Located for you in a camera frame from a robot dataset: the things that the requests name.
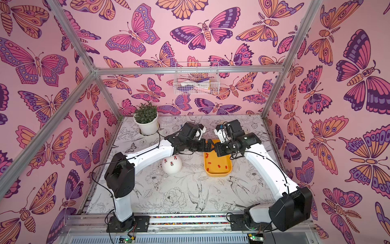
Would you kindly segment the aluminium frame corner post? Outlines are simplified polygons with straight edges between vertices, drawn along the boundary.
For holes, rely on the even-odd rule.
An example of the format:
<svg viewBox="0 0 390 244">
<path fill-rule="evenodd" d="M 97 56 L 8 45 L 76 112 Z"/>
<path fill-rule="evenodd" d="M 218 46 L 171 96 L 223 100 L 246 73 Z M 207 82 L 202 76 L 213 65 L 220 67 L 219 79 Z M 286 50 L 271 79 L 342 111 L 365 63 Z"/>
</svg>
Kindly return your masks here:
<svg viewBox="0 0 390 244">
<path fill-rule="evenodd" d="M 108 105 L 110 106 L 110 109 L 115 114 L 115 116 L 118 119 L 120 119 L 121 113 L 119 112 L 119 109 L 116 103 L 114 102 L 114 99 L 112 98 L 111 94 L 109 93 L 106 86 L 104 85 L 100 75 L 97 74 L 98 71 L 97 67 L 94 65 L 88 53 L 86 52 L 85 48 L 83 47 L 81 41 L 79 40 L 79 37 L 77 36 L 70 21 L 68 20 L 63 8 L 61 7 L 58 1 L 48 0 L 47 3 L 51 8 L 52 13 L 57 18 L 63 30 L 67 34 L 71 43 L 73 44 L 74 49 L 78 52 L 82 62 L 84 63 L 86 69 L 89 72 L 89 75 L 93 77 L 93 80 L 95 84 L 99 87 L 101 94 L 104 95 L 104 98 L 108 103 Z"/>
</svg>

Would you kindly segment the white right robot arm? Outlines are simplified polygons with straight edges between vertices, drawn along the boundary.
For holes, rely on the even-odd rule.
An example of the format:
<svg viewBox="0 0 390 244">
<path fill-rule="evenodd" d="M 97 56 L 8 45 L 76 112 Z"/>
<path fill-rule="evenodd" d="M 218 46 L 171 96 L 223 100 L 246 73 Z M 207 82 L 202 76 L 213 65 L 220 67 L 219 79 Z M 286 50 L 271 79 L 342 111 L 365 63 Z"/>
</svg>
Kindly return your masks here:
<svg viewBox="0 0 390 244">
<path fill-rule="evenodd" d="M 244 210 L 244 221 L 249 228 L 262 223 L 267 228 L 286 231 L 311 217 L 313 195 L 307 187 L 300 187 L 269 156 L 255 133 L 245 133 L 238 120 L 223 123 L 214 130 L 219 142 L 215 151 L 219 157 L 242 156 L 263 178 L 275 202 L 270 206 L 252 205 Z"/>
</svg>

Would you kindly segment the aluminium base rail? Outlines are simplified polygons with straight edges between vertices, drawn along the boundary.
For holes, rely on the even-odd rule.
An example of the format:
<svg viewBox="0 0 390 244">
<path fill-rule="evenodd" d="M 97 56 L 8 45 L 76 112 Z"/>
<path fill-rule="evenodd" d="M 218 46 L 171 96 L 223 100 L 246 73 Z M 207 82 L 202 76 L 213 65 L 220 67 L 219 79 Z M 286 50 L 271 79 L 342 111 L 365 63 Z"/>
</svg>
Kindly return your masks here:
<svg viewBox="0 0 390 244">
<path fill-rule="evenodd" d="M 206 232 L 250 232 L 243 213 L 200 213 L 200 214 L 138 214 L 135 223 L 123 231 L 113 220 L 112 213 L 94 213 L 68 217 L 65 234 L 168 234 L 168 233 L 206 233 Z"/>
</svg>

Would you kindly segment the white dome with screws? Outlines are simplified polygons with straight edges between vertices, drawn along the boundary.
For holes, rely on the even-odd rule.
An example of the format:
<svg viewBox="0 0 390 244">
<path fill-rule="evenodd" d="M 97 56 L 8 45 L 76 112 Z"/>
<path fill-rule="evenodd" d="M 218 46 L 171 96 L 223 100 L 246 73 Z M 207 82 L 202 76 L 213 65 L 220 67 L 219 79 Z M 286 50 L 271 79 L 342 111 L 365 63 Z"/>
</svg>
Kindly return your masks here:
<svg viewBox="0 0 390 244">
<path fill-rule="evenodd" d="M 182 160 L 177 155 L 164 158 L 161 162 L 162 170 L 168 175 L 179 173 L 182 170 L 182 167 Z"/>
</svg>

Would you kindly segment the yellow plastic tray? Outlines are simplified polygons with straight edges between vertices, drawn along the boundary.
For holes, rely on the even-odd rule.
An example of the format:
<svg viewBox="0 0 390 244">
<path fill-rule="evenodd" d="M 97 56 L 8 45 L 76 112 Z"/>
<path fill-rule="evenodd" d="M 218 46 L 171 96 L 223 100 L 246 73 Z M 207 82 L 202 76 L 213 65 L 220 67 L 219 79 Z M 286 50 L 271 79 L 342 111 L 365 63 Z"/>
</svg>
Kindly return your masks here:
<svg viewBox="0 0 390 244">
<path fill-rule="evenodd" d="M 218 157 L 217 153 L 212 152 L 203 153 L 204 156 L 204 169 L 210 177 L 226 177 L 232 169 L 232 161 L 230 155 Z"/>
</svg>

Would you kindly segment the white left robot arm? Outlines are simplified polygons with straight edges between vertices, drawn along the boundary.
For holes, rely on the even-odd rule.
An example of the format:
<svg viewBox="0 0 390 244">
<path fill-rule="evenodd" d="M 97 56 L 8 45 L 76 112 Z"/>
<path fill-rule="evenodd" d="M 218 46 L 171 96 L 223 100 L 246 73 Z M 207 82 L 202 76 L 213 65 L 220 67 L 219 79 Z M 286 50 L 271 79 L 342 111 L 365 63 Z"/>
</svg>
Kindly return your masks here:
<svg viewBox="0 0 390 244">
<path fill-rule="evenodd" d="M 202 124 L 187 122 L 179 131 L 161 137 L 153 146 L 132 154 L 119 152 L 114 155 L 104 176 L 114 203 L 114 217 L 108 222 L 108 233 L 132 231 L 135 228 L 131 192 L 135 187 L 136 174 L 163 158 L 181 154 L 185 150 L 212 152 L 215 143 L 202 137 L 205 132 Z"/>
</svg>

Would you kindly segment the green plant in white pot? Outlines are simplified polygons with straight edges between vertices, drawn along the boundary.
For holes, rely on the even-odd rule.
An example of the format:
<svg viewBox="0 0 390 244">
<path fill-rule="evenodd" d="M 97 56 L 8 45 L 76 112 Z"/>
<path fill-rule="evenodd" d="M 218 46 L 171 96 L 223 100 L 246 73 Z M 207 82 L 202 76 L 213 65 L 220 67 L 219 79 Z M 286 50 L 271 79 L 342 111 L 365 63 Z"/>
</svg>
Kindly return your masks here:
<svg viewBox="0 0 390 244">
<path fill-rule="evenodd" d="M 155 134 L 159 128 L 157 107 L 151 102 L 141 103 L 135 111 L 134 121 L 142 135 Z"/>
</svg>

